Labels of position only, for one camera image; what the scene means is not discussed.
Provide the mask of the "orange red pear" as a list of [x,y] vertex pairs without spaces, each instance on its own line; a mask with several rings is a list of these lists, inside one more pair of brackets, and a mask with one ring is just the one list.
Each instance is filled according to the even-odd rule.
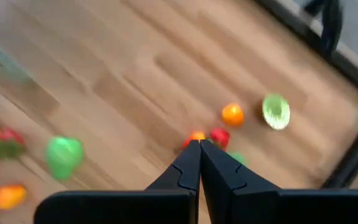
[[195,131],[195,132],[192,132],[190,134],[190,136],[188,137],[188,139],[186,139],[183,143],[183,147],[182,149],[186,149],[186,147],[189,145],[190,141],[192,140],[203,140],[203,139],[206,139],[206,135],[204,132],[202,131]]

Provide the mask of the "red strawberry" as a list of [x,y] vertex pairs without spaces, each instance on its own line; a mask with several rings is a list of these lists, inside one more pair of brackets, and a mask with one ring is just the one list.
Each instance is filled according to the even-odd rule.
[[224,128],[213,128],[209,132],[209,140],[215,146],[225,151],[230,140],[230,134]]
[[20,134],[11,128],[0,130],[0,159],[13,159],[25,151],[25,142]]

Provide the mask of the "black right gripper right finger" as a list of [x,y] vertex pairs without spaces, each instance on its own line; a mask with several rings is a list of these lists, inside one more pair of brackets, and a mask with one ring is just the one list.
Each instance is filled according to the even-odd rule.
[[201,147],[212,224],[358,224],[358,190],[281,189],[210,141]]

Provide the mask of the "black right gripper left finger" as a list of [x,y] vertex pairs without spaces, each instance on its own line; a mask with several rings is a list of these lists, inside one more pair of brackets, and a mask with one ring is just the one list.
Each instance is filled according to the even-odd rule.
[[40,203],[34,224],[197,224],[200,172],[192,140],[146,189],[58,192]]

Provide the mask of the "small orange fruit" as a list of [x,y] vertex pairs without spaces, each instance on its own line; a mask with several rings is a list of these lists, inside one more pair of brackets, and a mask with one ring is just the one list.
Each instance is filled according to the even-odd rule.
[[22,185],[4,185],[0,187],[0,210],[10,210],[20,205],[27,191]]
[[221,111],[221,116],[223,121],[231,126],[240,126],[244,122],[244,111],[237,103],[226,105]]

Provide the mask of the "green pear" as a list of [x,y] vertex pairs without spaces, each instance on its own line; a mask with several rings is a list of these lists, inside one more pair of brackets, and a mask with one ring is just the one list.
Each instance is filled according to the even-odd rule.
[[66,180],[83,162],[83,144],[75,138],[53,137],[48,143],[46,158],[52,176],[57,180]]

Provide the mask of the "green fruit piece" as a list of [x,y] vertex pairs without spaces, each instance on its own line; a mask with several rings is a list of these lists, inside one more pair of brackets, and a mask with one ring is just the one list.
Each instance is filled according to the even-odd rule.
[[245,157],[239,153],[239,152],[229,152],[228,153],[233,159],[235,159],[236,161],[240,162],[242,165],[246,166],[247,165],[247,161],[245,159]]

